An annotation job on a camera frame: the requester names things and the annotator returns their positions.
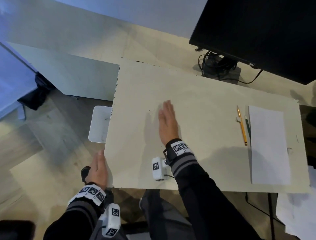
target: yellow pencil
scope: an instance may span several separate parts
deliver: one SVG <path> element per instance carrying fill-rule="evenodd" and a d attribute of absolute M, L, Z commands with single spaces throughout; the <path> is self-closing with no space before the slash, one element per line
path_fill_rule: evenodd
<path fill-rule="evenodd" d="M 239 110 L 238 106 L 237 106 L 237 111 L 238 111 L 238 115 L 239 115 L 239 118 L 240 118 L 240 125 L 241 125 L 242 135 L 244 137 L 245 145 L 247 146 L 248 143 L 247 143 L 246 133 L 245 133 L 245 129 L 244 129 L 244 124 L 242 122 L 242 118 L 241 118 L 241 114 L 240 114 L 240 110 Z"/>

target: white paper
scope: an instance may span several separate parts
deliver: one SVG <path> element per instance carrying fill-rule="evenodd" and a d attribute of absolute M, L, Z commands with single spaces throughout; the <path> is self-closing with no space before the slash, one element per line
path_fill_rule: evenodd
<path fill-rule="evenodd" d="M 291 184 L 283 112 L 249 106 L 253 184 Z"/>
<path fill-rule="evenodd" d="M 316 236 L 316 170 L 308 167 L 311 193 L 279 193 L 276 216 L 285 224 L 285 232 L 301 240 Z"/>

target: hand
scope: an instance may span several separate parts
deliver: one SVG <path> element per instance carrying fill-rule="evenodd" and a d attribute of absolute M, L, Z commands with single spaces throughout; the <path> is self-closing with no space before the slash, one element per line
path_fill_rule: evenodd
<path fill-rule="evenodd" d="M 90 164 L 89 174 L 86 177 L 86 183 L 94 182 L 102 190 L 107 187 L 107 168 L 105 165 L 104 149 L 100 150 L 93 157 L 92 163 Z"/>
<path fill-rule="evenodd" d="M 179 138 L 178 123 L 170 100 L 163 103 L 159 110 L 159 136 L 163 145 L 169 141 Z"/>

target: pencil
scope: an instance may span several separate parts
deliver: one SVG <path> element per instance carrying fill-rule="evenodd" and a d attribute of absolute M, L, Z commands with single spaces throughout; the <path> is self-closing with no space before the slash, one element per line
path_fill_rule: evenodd
<path fill-rule="evenodd" d="M 250 130 L 250 125 L 249 125 L 249 122 L 248 122 L 246 115 L 245 115 L 245 121 L 246 121 L 247 129 L 248 129 L 249 138 L 251 140 L 251 130 Z"/>
<path fill-rule="evenodd" d="M 239 110 L 238 106 L 237 106 L 237 111 L 238 111 L 238 116 L 240 118 L 240 126 L 241 126 L 242 136 L 244 137 L 244 142 L 245 142 L 245 145 L 247 146 L 248 143 L 247 143 L 246 133 L 245 133 L 245 129 L 244 129 L 244 124 L 242 122 L 242 118 L 241 118 L 241 114 L 240 114 L 240 110 Z"/>

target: white bin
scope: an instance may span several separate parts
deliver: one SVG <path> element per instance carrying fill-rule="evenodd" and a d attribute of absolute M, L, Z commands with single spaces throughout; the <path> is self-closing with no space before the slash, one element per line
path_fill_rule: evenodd
<path fill-rule="evenodd" d="M 111 107 L 94 107 L 88 137 L 91 142 L 105 143 L 111 112 Z"/>

